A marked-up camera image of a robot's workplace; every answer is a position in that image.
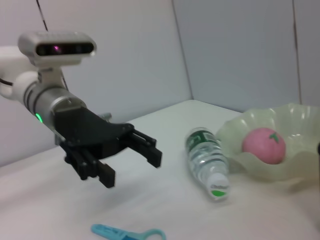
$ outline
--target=translucent bowl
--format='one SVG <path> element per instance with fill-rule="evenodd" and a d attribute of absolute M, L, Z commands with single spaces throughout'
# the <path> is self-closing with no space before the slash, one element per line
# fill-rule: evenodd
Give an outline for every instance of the translucent bowl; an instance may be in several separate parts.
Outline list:
<path fill-rule="evenodd" d="M 270 165 L 248 152 L 242 152 L 246 135 L 257 128 L 270 128 L 286 143 L 282 163 Z M 319 176 L 320 108 L 288 104 L 276 108 L 251 109 L 227 121 L 217 132 L 226 157 L 242 165 L 248 174 L 273 181 L 293 178 L 307 180 Z"/>

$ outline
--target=pink toy fruit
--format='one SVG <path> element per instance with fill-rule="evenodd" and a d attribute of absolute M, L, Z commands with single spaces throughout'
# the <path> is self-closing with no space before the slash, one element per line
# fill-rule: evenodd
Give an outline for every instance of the pink toy fruit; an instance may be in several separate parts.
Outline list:
<path fill-rule="evenodd" d="M 262 127 L 249 132 L 243 140 L 242 151 L 266 164 L 279 164 L 285 158 L 286 143 L 274 130 Z"/>

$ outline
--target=plastic water bottle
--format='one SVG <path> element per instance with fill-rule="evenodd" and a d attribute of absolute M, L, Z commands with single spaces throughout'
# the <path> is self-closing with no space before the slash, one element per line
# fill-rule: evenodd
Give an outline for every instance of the plastic water bottle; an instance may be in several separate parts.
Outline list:
<path fill-rule="evenodd" d="M 195 179 L 214 200 L 225 199 L 230 190 L 229 165 L 215 136 L 209 129 L 197 127 L 188 134 L 185 148 Z"/>

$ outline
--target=white wall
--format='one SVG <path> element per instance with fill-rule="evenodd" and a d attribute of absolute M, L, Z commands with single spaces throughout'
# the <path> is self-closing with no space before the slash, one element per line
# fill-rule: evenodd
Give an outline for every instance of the white wall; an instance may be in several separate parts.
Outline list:
<path fill-rule="evenodd" d="M 173 2 L 194 99 L 237 111 L 299 103 L 292 0 Z"/>
<path fill-rule="evenodd" d="M 85 32 L 97 55 L 66 67 L 69 90 L 95 113 L 127 121 L 191 92 L 171 0 L 41 0 L 50 30 Z"/>
<path fill-rule="evenodd" d="M 320 106 L 320 1 L 294 2 L 302 103 Z"/>
<path fill-rule="evenodd" d="M 49 30 L 82 31 L 97 55 L 66 67 L 70 91 L 116 122 L 191 98 L 170 0 L 40 0 Z M 36 0 L 0 0 L 0 46 L 44 30 Z M 0 97 L 0 165 L 54 146 L 53 134 Z"/>
<path fill-rule="evenodd" d="M 0 0 L 0 46 L 17 45 L 26 31 L 43 31 L 35 0 Z M 0 166 L 54 146 L 50 130 L 21 104 L 0 97 Z"/>

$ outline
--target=robotic arm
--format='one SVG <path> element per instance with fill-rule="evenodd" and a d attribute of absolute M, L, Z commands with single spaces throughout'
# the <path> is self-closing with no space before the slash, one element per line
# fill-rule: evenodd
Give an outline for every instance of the robotic arm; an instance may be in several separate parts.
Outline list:
<path fill-rule="evenodd" d="M 116 172 L 101 159 L 125 148 L 140 153 L 158 168 L 157 141 L 132 124 L 113 124 L 87 109 L 62 80 L 61 66 L 78 65 L 96 53 L 96 43 L 80 32 L 29 32 L 16 47 L 0 48 L 0 95 L 19 101 L 58 137 L 65 162 L 81 180 L 99 176 L 107 188 Z"/>

